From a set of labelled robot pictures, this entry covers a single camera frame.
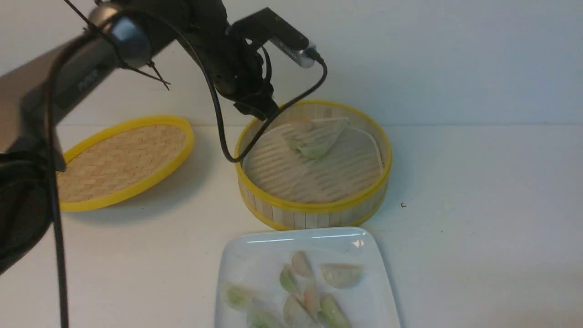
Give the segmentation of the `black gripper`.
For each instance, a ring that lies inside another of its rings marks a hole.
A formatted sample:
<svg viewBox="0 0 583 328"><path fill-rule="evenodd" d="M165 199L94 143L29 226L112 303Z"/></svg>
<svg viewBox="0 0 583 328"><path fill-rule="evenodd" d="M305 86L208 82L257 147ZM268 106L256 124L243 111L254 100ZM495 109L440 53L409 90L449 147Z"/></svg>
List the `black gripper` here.
<svg viewBox="0 0 583 328"><path fill-rule="evenodd" d="M183 34L188 43L180 44L210 77L217 92L232 101L244 115L268 120L277 104L273 87L263 77L261 55L239 35L228 33L230 24L220 0L186 0L186 25Z"/></svg>

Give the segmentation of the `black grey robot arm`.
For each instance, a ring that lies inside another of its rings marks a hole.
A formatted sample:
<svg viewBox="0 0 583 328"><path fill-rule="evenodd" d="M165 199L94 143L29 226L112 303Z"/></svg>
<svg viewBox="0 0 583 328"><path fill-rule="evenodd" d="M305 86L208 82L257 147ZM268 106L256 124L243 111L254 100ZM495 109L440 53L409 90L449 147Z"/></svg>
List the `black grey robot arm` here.
<svg viewBox="0 0 583 328"><path fill-rule="evenodd" d="M65 168L56 126L116 69L140 68L178 40L212 88L260 120L278 110L257 47L230 31L220 0L107 0L80 36L1 77L1 272L54 222Z"/></svg>

